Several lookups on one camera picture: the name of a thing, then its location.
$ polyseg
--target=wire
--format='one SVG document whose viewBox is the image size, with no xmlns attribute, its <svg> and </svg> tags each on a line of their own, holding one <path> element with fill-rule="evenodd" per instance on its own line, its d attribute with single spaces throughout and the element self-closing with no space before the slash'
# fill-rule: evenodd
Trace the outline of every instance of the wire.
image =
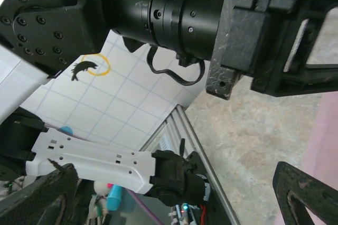
<svg viewBox="0 0 338 225">
<path fill-rule="evenodd" d="M 201 225 L 204 225 L 204 218 L 206 215 L 206 207 L 204 207 L 203 205 L 200 205 L 201 209 L 202 209 L 202 215 L 201 215 Z"/>
<path fill-rule="evenodd" d="M 186 81 L 182 77 L 180 77 L 177 73 L 173 72 L 170 69 L 156 70 L 153 66 L 153 60 L 154 60 L 154 56 L 156 54 L 156 51 L 157 51 L 157 46 L 152 45 L 149 49 L 148 54 L 147 54 L 147 64 L 148 64 L 148 66 L 150 67 L 150 70 L 153 73 L 155 73 L 155 74 L 165 73 L 165 74 L 169 75 L 172 79 L 174 79 L 176 82 L 178 82 L 180 85 L 183 85 L 183 86 L 194 85 L 202 79 L 204 72 L 205 72 L 205 64 L 204 64 L 203 60 L 198 60 L 198 63 L 200 65 L 200 75 L 198 76 L 198 78 L 195 81 Z"/>
<path fill-rule="evenodd" d="M 135 192 L 126 189 L 127 192 L 133 197 L 133 199 L 136 201 L 137 204 L 145 211 L 153 221 L 156 222 L 157 225 L 164 225 L 163 222 L 160 221 L 160 219 L 138 198 Z"/>
</svg>

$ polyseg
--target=white cable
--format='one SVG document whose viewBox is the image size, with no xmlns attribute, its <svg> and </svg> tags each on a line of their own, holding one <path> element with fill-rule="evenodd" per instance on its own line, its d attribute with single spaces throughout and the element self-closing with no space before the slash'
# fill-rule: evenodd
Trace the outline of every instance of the white cable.
<svg viewBox="0 0 338 225">
<path fill-rule="evenodd" d="M 178 223 L 178 219 L 177 218 L 174 218 L 173 222 L 171 223 L 171 225 L 175 225 Z"/>
<path fill-rule="evenodd" d="M 177 215 L 176 211 L 173 211 L 173 212 L 171 212 L 171 213 L 168 214 L 169 217 L 176 216 L 176 215 Z"/>
</svg>

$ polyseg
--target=black animal silhouette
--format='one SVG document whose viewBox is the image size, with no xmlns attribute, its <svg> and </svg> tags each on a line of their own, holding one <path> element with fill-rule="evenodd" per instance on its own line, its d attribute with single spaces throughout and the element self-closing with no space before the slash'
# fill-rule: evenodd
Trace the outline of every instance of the black animal silhouette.
<svg viewBox="0 0 338 225">
<path fill-rule="evenodd" d="M 78 72 L 87 71 L 88 68 L 96 69 L 96 67 L 98 67 L 98 66 L 94 62 L 91 62 L 91 61 L 82 61 L 78 64 L 75 64 L 74 68 L 72 69 L 72 73 L 73 73 L 72 81 L 73 80 L 77 80 L 77 81 L 79 80 L 78 77 L 76 76 L 78 74 Z"/>
</svg>

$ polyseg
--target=red wire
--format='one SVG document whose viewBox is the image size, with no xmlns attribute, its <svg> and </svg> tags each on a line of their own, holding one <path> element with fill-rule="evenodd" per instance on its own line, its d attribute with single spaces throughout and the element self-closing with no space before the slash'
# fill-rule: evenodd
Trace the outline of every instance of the red wire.
<svg viewBox="0 0 338 225">
<path fill-rule="evenodd" d="M 206 215 L 206 207 L 201 205 L 201 209 L 203 210 L 202 215 L 201 215 L 201 225 L 204 225 L 204 217 Z"/>
</svg>

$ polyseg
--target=black cable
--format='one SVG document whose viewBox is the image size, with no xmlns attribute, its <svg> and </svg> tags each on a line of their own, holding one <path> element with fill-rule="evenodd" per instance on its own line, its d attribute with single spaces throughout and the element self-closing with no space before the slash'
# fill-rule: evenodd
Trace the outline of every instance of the black cable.
<svg viewBox="0 0 338 225">
<path fill-rule="evenodd" d="M 169 75 L 171 78 L 173 78 L 176 82 L 178 82 L 179 84 L 181 84 L 183 86 L 194 85 L 202 79 L 204 72 L 205 72 L 205 64 L 204 64 L 203 60 L 199 60 L 200 75 L 198 76 L 198 78 L 195 81 L 186 81 L 182 77 L 180 77 L 177 73 L 173 72 L 170 69 L 156 70 L 153 66 L 153 60 L 154 60 L 154 56 L 157 52 L 157 48 L 158 48 L 157 46 L 152 45 L 150 47 L 150 50 L 149 50 L 148 55 L 147 55 L 147 63 L 148 63 L 148 65 L 149 65 L 149 67 L 150 67 L 150 69 L 153 73 L 156 73 L 156 74 L 165 73 L 165 74 Z"/>
</svg>

